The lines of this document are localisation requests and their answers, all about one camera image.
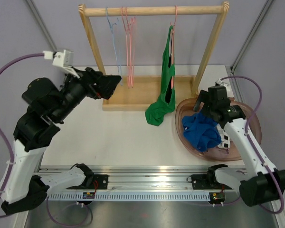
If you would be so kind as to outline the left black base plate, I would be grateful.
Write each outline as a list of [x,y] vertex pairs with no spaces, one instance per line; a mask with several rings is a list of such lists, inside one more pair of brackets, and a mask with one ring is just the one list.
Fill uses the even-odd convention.
[[80,185],[82,189],[106,190],[108,186],[109,176],[107,174],[94,174],[85,178],[84,182]]

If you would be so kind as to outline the aluminium mounting rail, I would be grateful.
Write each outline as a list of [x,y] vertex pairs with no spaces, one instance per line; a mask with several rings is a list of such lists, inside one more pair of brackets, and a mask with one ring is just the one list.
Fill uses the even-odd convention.
[[96,166],[96,174],[108,175],[109,192],[191,191],[192,174],[204,174],[211,164],[197,166]]

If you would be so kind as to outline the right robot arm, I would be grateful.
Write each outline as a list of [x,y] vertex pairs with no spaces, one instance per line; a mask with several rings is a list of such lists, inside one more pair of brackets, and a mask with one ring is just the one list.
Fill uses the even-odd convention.
[[230,103],[224,86],[212,86],[200,92],[193,110],[200,111],[223,128],[240,153],[247,172],[242,174],[224,164],[212,166],[207,171],[207,185],[217,188],[224,184],[237,190],[249,207],[274,200],[283,203],[285,170],[278,170],[267,158],[241,107]]

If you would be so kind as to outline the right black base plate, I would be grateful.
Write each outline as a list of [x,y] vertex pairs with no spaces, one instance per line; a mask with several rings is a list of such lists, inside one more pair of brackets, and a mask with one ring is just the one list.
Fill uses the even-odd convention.
[[186,178],[194,190],[220,190],[220,185],[211,184],[206,174],[193,174]]

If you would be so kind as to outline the blue tank top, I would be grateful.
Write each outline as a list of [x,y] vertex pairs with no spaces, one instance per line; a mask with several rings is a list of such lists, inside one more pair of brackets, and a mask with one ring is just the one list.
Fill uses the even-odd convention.
[[206,152],[222,143],[217,130],[218,123],[202,113],[185,116],[182,119],[183,135],[199,152]]

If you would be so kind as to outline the aluminium frame post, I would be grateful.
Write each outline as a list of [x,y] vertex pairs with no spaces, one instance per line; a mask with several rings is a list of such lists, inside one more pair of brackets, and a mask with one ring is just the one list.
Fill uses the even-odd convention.
[[266,0],[259,15],[257,16],[251,30],[249,31],[240,51],[238,52],[235,60],[233,61],[232,65],[230,66],[230,71],[231,73],[234,73],[237,66],[239,65],[242,57],[244,56],[244,54],[246,53],[249,45],[252,43],[255,35],[257,34],[259,28],[261,27],[263,21],[265,20],[266,15],[268,14],[268,12],[270,11],[273,3],[275,2],[275,0]]
[[50,49],[52,51],[59,51],[59,52],[63,52],[64,49],[63,48],[58,48],[55,41],[53,40],[49,30],[47,29],[43,18],[41,17],[41,14],[39,12],[39,10],[37,9],[35,3],[33,0],[24,0],[24,2],[26,3],[33,19],[35,20],[39,30],[41,31],[45,41],[47,42],[47,44],[49,45]]

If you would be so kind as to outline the light blue wire hanger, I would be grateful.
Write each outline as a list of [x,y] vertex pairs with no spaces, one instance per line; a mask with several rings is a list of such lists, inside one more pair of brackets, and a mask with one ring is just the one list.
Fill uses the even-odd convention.
[[109,29],[112,35],[112,43],[113,43],[113,48],[114,48],[114,55],[115,55],[115,60],[116,60],[116,66],[117,66],[117,71],[118,71],[118,75],[120,75],[122,77],[122,66],[121,66],[121,62],[120,62],[120,50],[116,47],[116,34],[118,31],[118,26],[119,26],[119,19],[117,18],[116,21],[114,23],[112,23],[109,19],[109,15],[108,15],[108,7],[105,8],[105,12],[106,12],[106,19],[108,21],[109,24]]

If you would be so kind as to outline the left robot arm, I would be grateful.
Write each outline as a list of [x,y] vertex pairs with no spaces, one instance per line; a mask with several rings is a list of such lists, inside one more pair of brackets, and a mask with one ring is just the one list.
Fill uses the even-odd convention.
[[18,120],[13,136],[13,157],[0,182],[1,208],[5,216],[37,208],[51,194],[65,189],[95,187],[94,172],[85,164],[49,177],[40,177],[34,170],[59,132],[59,125],[86,98],[109,99],[121,81],[120,75],[104,75],[90,67],[66,74],[56,87],[46,77],[32,81],[22,94],[28,104]]

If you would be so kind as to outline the left aluminium frame post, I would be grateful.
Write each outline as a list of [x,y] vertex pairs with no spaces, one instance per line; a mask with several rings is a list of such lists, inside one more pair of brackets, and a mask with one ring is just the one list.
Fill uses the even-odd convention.
[[35,3],[33,0],[24,0],[24,2],[26,3],[33,19],[35,20],[39,30],[41,31],[45,41],[47,42],[47,44],[49,45],[50,49],[52,51],[59,51],[59,52],[63,52],[64,49],[63,48],[58,48],[55,41],[53,40],[49,30],[47,29],[43,18],[41,17],[41,14],[39,12],[39,10],[37,9]]

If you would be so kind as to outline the wooden clothes rack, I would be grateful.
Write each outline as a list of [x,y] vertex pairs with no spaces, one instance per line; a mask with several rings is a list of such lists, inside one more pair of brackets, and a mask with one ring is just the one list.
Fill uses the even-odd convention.
[[[90,21],[91,17],[105,16],[161,16],[161,15],[216,15],[207,46],[196,75],[178,75],[174,80],[176,88],[176,103],[187,98],[196,98],[198,87],[208,65],[222,26],[229,11],[229,3],[222,2],[217,6],[166,6],[166,7],[129,7],[129,8],[88,8],[85,4],[78,5],[78,11],[83,23],[88,42],[93,52],[96,65],[101,72],[105,72],[98,44]],[[102,103],[103,111],[145,111],[156,101],[160,94],[160,77],[143,73],[138,77],[138,87],[126,89],[120,85],[116,93],[109,100]]]

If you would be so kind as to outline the pink hanger of striped top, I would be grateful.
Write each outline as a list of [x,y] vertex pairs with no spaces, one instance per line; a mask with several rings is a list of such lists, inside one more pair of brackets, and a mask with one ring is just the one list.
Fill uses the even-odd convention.
[[123,22],[123,27],[125,30],[125,40],[126,40],[126,57],[127,57],[127,85],[128,88],[133,87],[133,76],[132,76],[132,39],[131,39],[131,29],[130,22],[128,20],[127,8],[121,7],[121,17]]

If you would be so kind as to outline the right aluminium frame post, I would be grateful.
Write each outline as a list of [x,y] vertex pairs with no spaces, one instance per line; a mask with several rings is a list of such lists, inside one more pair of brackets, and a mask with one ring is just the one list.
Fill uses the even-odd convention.
[[255,35],[257,34],[259,28],[261,27],[263,21],[265,20],[266,15],[268,14],[268,12],[270,11],[273,3],[275,2],[275,0],[266,0],[259,15],[257,16],[251,30],[249,31],[240,51],[238,52],[235,60],[233,61],[232,65],[230,66],[230,71],[231,73],[234,73],[237,66],[239,65],[242,57],[244,56],[244,54],[246,53],[249,45],[252,43]]

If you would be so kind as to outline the black white striped tank top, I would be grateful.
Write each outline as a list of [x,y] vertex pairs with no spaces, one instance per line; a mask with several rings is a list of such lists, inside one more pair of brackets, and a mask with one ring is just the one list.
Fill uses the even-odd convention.
[[219,124],[216,126],[216,128],[221,137],[221,143],[218,145],[218,148],[229,149],[231,147],[231,140],[229,135],[224,131],[223,128],[221,128]]

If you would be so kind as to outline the green tank top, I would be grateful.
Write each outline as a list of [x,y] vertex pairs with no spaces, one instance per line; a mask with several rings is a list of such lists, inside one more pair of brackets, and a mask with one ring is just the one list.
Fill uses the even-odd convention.
[[162,54],[160,94],[156,102],[152,103],[145,111],[148,124],[159,126],[164,116],[175,110],[176,95],[174,88],[175,65],[172,63],[172,31],[169,27],[166,45]]

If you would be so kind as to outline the translucent pink plastic basin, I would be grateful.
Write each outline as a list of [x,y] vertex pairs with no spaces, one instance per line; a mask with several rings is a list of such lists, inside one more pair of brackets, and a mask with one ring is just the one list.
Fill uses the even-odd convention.
[[[175,125],[176,125],[176,131],[178,134],[178,137],[183,144],[183,146],[193,155],[202,158],[204,160],[208,161],[220,161],[220,162],[231,162],[231,161],[239,161],[241,160],[240,153],[238,152],[237,148],[235,147],[234,143],[231,141],[230,148],[223,149],[219,147],[208,149],[206,152],[199,152],[195,150],[190,142],[184,137],[183,132],[183,124],[182,119],[185,116],[191,116],[195,114],[193,111],[193,107],[196,103],[197,98],[188,98],[183,101],[181,101],[177,108],[176,108],[176,114],[175,114]],[[239,105],[241,109],[243,110],[246,117],[250,117],[253,109],[248,106],[245,103],[235,101],[234,98],[231,98],[231,105]],[[257,142],[261,144],[262,141],[262,130],[261,125],[259,122],[259,119],[257,115],[254,115],[249,123],[249,128],[256,138]]]

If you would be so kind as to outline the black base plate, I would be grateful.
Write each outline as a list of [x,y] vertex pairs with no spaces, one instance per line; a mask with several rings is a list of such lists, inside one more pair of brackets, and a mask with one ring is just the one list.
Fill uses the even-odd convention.
[[107,174],[94,174],[85,178],[84,182],[80,185],[82,189],[106,190],[108,186],[109,176]]
[[194,190],[220,190],[220,185],[211,184],[206,174],[193,174],[186,178]]

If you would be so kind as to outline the pink hanger of green top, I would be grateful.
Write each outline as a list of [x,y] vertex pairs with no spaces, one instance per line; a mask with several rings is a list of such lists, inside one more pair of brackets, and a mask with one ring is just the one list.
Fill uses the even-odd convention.
[[170,33],[170,67],[174,65],[174,52],[175,52],[175,44],[174,44],[174,37],[175,37],[175,25],[177,21],[177,12],[178,8],[177,5],[175,5],[175,19],[174,19],[174,24],[171,23],[172,30]]

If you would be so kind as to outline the pink hanger of blue top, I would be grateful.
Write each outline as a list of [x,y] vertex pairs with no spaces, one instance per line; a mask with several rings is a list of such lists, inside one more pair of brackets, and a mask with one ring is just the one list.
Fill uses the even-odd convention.
[[135,59],[135,30],[136,30],[136,18],[128,18],[130,22],[131,29],[131,39],[132,39],[132,76],[133,76],[133,85],[134,85],[134,59]]

